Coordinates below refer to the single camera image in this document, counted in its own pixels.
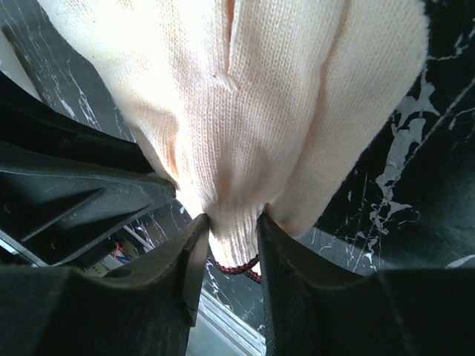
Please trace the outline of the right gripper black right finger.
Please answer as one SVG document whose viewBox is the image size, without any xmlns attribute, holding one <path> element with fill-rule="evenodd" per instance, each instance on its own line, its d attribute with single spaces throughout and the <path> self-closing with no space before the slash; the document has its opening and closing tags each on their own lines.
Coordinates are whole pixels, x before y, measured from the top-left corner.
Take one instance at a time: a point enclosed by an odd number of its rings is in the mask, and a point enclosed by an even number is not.
<svg viewBox="0 0 475 356">
<path fill-rule="evenodd" d="M 361 276 L 258 220 L 268 355 L 472 355 L 474 271 Z"/>
</svg>

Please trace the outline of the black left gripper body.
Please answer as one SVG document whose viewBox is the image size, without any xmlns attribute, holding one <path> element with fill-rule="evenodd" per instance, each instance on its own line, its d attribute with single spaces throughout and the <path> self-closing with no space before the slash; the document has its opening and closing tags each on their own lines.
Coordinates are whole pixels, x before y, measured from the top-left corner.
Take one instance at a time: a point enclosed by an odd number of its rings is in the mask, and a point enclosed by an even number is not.
<svg viewBox="0 0 475 356">
<path fill-rule="evenodd" d="M 88 267 L 174 199 L 138 145 L 78 123 L 1 77 L 1 261 Z"/>
</svg>

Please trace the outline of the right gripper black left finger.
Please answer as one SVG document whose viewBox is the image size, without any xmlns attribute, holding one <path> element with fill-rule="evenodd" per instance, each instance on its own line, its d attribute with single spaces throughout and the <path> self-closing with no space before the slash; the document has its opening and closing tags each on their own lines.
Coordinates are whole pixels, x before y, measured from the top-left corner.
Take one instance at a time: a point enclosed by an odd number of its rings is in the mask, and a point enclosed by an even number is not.
<svg viewBox="0 0 475 356">
<path fill-rule="evenodd" d="M 184 355 L 208 237 L 209 218 L 201 214 L 103 277 L 71 267 L 2 267 L 1 353 Z"/>
</svg>

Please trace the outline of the cream glove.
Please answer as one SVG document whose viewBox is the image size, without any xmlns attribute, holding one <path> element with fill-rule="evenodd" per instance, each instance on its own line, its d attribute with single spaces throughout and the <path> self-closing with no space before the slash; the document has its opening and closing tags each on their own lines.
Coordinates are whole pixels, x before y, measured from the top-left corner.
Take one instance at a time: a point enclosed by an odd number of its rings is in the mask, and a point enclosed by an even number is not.
<svg viewBox="0 0 475 356">
<path fill-rule="evenodd" d="M 224 271 L 258 261 L 257 221 L 322 215 L 410 90 L 422 1 L 42 1 L 110 91 Z"/>
</svg>

